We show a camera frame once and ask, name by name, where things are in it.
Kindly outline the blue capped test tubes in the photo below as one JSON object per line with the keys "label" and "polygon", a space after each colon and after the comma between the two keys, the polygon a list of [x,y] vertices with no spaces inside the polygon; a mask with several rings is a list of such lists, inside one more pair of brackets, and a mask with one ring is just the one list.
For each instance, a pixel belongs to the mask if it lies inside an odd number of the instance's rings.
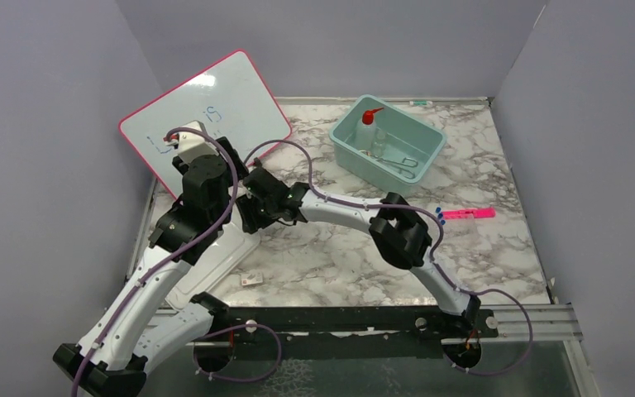
{"label": "blue capped test tubes", "polygon": [[441,207],[436,207],[435,214],[437,215],[438,222],[441,225],[444,225],[446,223],[446,220],[444,218],[444,214],[443,214],[442,208]]}

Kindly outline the white plastic lid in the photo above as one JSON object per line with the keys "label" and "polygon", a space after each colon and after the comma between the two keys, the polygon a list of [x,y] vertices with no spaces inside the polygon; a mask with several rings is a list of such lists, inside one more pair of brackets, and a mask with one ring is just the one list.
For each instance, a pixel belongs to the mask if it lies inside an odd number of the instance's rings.
{"label": "white plastic lid", "polygon": [[260,244],[257,234],[242,231],[241,217],[236,208],[223,234],[201,256],[193,268],[166,295],[165,302],[181,310],[199,293],[210,291]]}

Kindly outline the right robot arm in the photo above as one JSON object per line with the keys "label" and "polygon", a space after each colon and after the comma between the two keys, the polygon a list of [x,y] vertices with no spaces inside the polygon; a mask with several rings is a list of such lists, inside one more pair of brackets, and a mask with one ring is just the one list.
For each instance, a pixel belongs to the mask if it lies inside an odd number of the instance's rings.
{"label": "right robot arm", "polygon": [[288,186],[264,168],[244,173],[241,182],[246,194],[236,200],[236,207],[244,232],[279,222],[323,222],[363,232],[386,263],[411,272],[436,299],[450,334],[463,337],[476,327],[480,300],[435,262],[433,253],[441,240],[431,237],[422,214],[401,195],[329,196],[308,183]]}

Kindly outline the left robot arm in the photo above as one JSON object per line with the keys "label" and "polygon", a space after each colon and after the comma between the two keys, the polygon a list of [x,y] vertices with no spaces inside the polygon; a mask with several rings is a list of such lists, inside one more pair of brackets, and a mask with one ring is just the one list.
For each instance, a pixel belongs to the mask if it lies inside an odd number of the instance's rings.
{"label": "left robot arm", "polygon": [[112,306],[76,343],[60,345],[55,364],[72,381],[71,394],[136,396],[163,361],[198,337],[223,335],[227,318],[189,299],[152,327],[160,305],[186,276],[201,286],[226,275],[257,246],[232,222],[238,185],[247,170],[229,140],[193,131],[172,133],[183,192],[157,221],[148,246]]}

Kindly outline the small clear glass beaker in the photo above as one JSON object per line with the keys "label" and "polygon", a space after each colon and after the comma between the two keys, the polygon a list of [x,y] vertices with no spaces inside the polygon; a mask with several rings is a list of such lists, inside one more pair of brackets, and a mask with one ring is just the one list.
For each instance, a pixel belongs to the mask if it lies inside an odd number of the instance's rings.
{"label": "small clear glass beaker", "polygon": [[380,158],[384,155],[388,141],[388,133],[383,129],[378,129],[375,132],[374,140],[372,142],[371,154],[374,157]]}

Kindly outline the white wash bottle red cap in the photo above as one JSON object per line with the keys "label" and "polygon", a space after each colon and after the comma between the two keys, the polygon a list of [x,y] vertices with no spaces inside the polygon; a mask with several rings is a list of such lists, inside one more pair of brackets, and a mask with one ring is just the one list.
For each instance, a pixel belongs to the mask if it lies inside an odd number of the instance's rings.
{"label": "white wash bottle red cap", "polygon": [[354,147],[358,151],[369,151],[372,147],[376,132],[379,130],[375,122],[375,114],[383,109],[383,107],[374,108],[362,113],[355,128]]}

